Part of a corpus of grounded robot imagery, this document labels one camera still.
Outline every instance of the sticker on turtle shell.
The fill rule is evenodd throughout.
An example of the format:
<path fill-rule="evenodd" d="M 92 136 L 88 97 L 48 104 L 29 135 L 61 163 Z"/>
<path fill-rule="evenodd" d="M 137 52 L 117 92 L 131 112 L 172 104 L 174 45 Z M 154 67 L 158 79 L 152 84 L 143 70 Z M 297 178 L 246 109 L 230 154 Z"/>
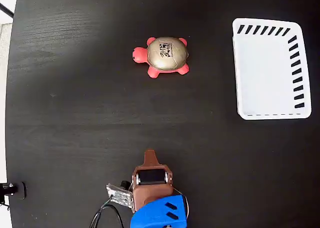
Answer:
<path fill-rule="evenodd" d="M 170 43 L 159 44 L 159 48 L 160 48 L 160 56 L 162 58 L 164 57 L 170 58 L 173 56 L 172 44 Z"/>

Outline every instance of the dark wooden table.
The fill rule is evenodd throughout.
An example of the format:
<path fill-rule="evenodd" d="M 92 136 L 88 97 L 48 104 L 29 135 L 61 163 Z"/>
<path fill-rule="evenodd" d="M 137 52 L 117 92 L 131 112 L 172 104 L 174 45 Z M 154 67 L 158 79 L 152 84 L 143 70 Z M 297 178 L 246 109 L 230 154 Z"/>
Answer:
<path fill-rule="evenodd" d="M 312 115 L 237 114 L 235 18 L 297 22 Z M 13 228 L 88 227 L 105 185 L 130 179 L 147 148 L 189 199 L 189 227 L 319 227 L 320 0 L 17 0 L 6 97 Z M 147 75 L 132 50 L 184 37 L 190 72 Z M 126 227 L 131 211 L 119 208 Z M 116 226 L 105 212 L 101 227 Z"/>

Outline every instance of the white plastic container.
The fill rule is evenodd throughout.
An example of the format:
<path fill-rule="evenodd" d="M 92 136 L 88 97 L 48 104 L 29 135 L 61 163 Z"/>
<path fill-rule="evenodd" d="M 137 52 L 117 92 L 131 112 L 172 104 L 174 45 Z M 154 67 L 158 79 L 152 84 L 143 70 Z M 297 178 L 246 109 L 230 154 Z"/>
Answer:
<path fill-rule="evenodd" d="M 301 27 L 235 19 L 232 29 L 239 115 L 248 120 L 309 117 L 309 73 Z"/>

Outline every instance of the brown gripper part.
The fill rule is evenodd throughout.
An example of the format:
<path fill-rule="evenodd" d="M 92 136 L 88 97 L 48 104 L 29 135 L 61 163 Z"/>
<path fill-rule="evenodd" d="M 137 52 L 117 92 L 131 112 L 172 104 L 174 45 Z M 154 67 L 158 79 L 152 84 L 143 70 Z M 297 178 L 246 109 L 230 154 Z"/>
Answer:
<path fill-rule="evenodd" d="M 140 170 L 150 169 L 164 169 L 167 172 L 168 182 L 166 184 L 138 185 L 136 181 L 136 175 L 138 172 Z M 135 211 L 138 211 L 149 202 L 172 195 L 174 192 L 174 188 L 172 187 L 172 177 L 172 172 L 168 166 L 159 164 L 155 151 L 147 150 L 144 153 L 143 165 L 137 166 L 132 174 L 132 192 Z"/>

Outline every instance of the blue gripper part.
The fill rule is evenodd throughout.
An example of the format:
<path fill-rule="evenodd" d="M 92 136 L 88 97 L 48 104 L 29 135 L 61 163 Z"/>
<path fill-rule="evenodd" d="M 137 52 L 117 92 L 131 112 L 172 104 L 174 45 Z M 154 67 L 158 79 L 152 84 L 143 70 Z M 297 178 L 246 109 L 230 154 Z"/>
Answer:
<path fill-rule="evenodd" d="M 182 195 L 172 195 L 146 204 L 133 214 L 130 228 L 163 228 L 167 225 L 173 228 L 187 227 Z"/>

